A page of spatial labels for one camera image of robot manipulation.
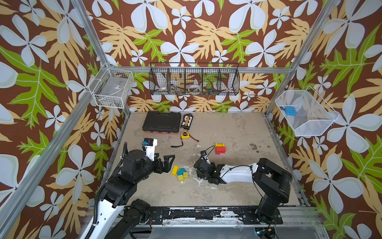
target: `blue object in basket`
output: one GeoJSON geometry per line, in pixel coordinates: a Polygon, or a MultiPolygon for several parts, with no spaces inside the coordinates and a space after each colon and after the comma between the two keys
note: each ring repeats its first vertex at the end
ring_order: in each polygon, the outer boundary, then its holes
{"type": "Polygon", "coordinates": [[[286,106],[284,108],[285,114],[290,116],[296,116],[296,109],[292,106],[286,106]]]}

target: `paint stain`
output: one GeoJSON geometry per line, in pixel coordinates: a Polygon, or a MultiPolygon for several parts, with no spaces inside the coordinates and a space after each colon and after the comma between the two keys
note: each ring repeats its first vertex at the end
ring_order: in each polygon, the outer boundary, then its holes
{"type": "Polygon", "coordinates": [[[250,143],[249,146],[252,148],[252,150],[257,149],[257,145],[255,145],[254,143],[250,143]]]}

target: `tape measure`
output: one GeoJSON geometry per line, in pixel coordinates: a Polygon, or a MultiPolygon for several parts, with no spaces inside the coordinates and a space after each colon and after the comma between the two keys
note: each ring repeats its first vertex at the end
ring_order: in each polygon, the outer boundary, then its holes
{"type": "Polygon", "coordinates": [[[187,131],[183,131],[181,137],[182,137],[182,139],[190,138],[190,135],[187,131]]]}

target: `stained floor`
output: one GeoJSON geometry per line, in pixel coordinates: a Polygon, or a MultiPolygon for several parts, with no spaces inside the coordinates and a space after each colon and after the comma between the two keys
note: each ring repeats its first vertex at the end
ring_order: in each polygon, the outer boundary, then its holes
{"type": "MultiPolygon", "coordinates": [[[[189,138],[183,140],[180,148],[180,134],[157,134],[142,131],[145,113],[135,113],[129,118],[126,130],[122,136],[118,156],[114,167],[122,154],[123,142],[128,143],[128,149],[141,149],[144,138],[156,138],[158,146],[155,152],[163,155],[175,155],[173,165],[185,168],[190,176],[183,183],[170,173],[151,174],[148,179],[138,184],[137,192],[131,197],[128,205],[135,199],[142,199],[151,206],[230,206],[258,205],[261,196],[252,183],[233,182],[229,184],[209,184],[196,176],[194,163],[200,156],[200,151],[215,143],[225,143],[226,153],[209,155],[209,160],[216,164],[242,165],[252,164],[259,158],[267,158],[284,167],[273,144],[272,138],[260,113],[193,113],[194,122],[189,133],[200,142],[189,138]]],[[[293,190],[289,203],[299,205],[293,190]]]]}

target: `wooden block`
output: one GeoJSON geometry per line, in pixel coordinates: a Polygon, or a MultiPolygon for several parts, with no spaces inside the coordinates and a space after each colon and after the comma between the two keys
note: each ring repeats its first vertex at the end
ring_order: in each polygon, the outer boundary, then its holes
{"type": "Polygon", "coordinates": [[[171,174],[176,175],[176,173],[178,172],[178,168],[179,168],[179,166],[174,165],[174,168],[172,169],[171,174]]]}

